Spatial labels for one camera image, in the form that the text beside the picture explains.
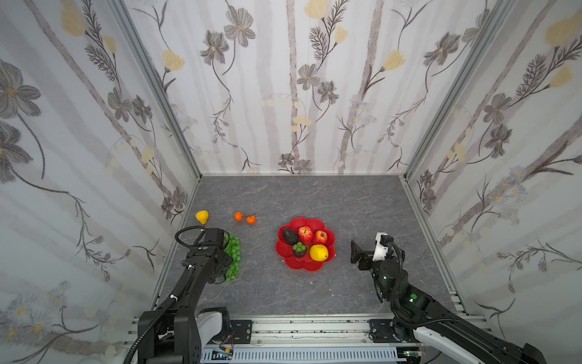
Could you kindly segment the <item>dark mangosteen with green leaves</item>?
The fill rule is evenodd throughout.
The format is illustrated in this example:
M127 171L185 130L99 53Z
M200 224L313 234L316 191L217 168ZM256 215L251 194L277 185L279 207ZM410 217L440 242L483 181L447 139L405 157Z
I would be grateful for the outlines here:
M294 244L292 249L295 258L303 258L309 251L308 247L301 242Z

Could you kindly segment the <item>yellow lemon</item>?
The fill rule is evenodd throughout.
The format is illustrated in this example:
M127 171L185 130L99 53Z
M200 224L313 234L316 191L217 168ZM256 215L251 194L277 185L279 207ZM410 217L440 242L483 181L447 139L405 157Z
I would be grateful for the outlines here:
M329 257L329 250L323 244L316 244L311 246L309 255L315 262L325 262Z

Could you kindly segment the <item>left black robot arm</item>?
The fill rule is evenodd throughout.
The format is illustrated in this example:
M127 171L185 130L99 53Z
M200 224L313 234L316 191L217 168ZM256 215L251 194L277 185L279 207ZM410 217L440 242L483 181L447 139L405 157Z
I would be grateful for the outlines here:
M206 285L226 277L234 259L226 252L226 232L216 227L194 225L179 230L174 239L188 248L183 272L176 285L156 309L138 320L137 338L124 362L200 363L210 341L229 340L233 335L226 308L196 307Z

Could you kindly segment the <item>yellow pear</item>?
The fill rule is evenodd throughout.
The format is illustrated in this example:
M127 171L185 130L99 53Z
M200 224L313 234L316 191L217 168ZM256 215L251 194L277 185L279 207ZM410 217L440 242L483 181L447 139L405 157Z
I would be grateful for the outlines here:
M207 223L207 222L208 222L208 220L209 220L209 212L208 212L207 210L201 210L201 211L198 211L198 212L195 214L195 217L196 217L196 220L197 220L197 221L198 221L200 224L202 224L202 225L206 225L206 223Z

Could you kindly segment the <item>red yellow pomegranate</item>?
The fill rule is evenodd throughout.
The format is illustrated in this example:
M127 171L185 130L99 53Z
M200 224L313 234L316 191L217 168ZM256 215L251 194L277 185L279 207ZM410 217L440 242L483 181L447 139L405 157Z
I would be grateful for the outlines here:
M328 241L328 234L323 230L315 232L314 243L316 245L325 245Z

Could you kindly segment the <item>red apple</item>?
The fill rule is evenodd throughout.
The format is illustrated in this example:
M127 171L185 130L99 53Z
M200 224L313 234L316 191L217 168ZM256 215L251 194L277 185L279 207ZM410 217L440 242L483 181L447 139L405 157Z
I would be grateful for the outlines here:
M299 228L298 235L302 244L310 244L313 241L314 232L311 227L303 226Z

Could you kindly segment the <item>red flower-shaped fruit bowl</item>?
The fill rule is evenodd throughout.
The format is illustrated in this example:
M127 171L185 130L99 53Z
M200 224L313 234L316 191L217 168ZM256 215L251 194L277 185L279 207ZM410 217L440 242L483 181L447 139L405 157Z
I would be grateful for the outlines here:
M336 237L316 218L294 218L277 233L275 251L292 270L320 271L336 257Z

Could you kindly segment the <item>dark green avocado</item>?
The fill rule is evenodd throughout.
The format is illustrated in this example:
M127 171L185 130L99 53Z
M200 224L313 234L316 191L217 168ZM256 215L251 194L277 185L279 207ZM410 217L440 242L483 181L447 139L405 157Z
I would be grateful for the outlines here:
M300 242L299 235L291 228L283 229L282 236L283 241L291 247Z

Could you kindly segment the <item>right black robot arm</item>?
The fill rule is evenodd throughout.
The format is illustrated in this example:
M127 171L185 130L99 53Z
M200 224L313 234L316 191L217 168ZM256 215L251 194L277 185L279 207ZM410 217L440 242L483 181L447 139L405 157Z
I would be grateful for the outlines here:
M497 338L445 308L431 295L409 283L403 268L406 254L394 238L382 234L373 251L350 242L350 262L369 271L374 292L390 307L393 318L386 336L398 342L425 343L461 363L545 363L531 344L518 346Z

